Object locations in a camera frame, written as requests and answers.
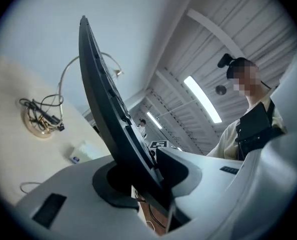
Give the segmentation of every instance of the white table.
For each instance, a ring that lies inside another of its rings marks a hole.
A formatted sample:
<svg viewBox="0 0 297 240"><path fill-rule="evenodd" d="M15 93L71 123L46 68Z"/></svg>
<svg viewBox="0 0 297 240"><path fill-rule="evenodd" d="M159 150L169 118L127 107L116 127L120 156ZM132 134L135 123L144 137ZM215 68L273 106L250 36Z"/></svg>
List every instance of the white table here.
<svg viewBox="0 0 297 240"><path fill-rule="evenodd" d="M0 57L0 196L12 205L25 195L20 190L22 182L41 183L61 169L74 166L68 157L82 141L99 150L98 157L110 154L100 136L67 100L63 103L64 131L41 139L27 130L19 99L42 101L55 91L32 71ZM139 207L139 216L145 222Z"/></svg>

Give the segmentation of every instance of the fluorescent light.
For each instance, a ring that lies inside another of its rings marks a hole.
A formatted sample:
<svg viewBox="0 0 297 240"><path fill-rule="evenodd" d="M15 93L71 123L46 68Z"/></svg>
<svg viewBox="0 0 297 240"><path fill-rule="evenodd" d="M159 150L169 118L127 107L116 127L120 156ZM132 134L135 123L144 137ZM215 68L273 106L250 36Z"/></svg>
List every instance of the fluorescent light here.
<svg viewBox="0 0 297 240"><path fill-rule="evenodd" d="M151 115L150 112L147 112L146 113L150 119L152 119L152 121L156 124L156 126L159 128L159 129L162 129L162 126L158 123L158 121L156 121L156 119Z"/></svg>
<svg viewBox="0 0 297 240"><path fill-rule="evenodd" d="M202 103L203 107L206 109L209 116L212 118L215 124L222 123L222 120L215 110L213 104L210 102L209 98L205 95L204 91L202 91L201 87L198 85L195 80L189 76L184 80L184 83L187 87L194 93L194 95L198 98L198 100Z"/></svg>

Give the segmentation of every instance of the black chest rig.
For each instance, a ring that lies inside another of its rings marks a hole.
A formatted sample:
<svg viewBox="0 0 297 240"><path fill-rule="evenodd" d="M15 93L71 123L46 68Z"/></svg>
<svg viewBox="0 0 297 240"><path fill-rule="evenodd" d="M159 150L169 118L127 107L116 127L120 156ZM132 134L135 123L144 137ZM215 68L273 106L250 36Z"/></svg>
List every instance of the black chest rig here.
<svg viewBox="0 0 297 240"><path fill-rule="evenodd" d="M280 128L272 127L274 108L272 100L267 111L260 102L240 118L235 139L238 143L237 160L244 161L249 152L262 149L270 140L284 134Z"/></svg>

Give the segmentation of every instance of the black and white sign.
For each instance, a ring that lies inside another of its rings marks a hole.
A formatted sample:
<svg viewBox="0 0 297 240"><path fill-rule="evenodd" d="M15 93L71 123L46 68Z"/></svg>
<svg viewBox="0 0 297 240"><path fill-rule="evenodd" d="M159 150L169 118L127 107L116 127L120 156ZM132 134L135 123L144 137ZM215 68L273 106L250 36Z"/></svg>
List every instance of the black and white sign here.
<svg viewBox="0 0 297 240"><path fill-rule="evenodd" d="M161 141L152 141L149 145L150 149L156 149L156 148L168 148L169 147L169 141L168 140L161 140Z"/></svg>

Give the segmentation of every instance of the neck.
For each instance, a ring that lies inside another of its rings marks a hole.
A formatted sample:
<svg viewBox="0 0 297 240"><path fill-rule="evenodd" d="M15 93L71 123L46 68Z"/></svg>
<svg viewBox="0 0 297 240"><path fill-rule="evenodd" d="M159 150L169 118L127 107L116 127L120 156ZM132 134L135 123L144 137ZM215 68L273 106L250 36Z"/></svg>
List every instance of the neck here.
<svg viewBox="0 0 297 240"><path fill-rule="evenodd" d="M260 85L254 95L251 96L246 96L247 101L248 101L248 107L252 107L253 105L255 105L260 99L262 99L265 95L267 94L267 92L264 90L263 86Z"/></svg>

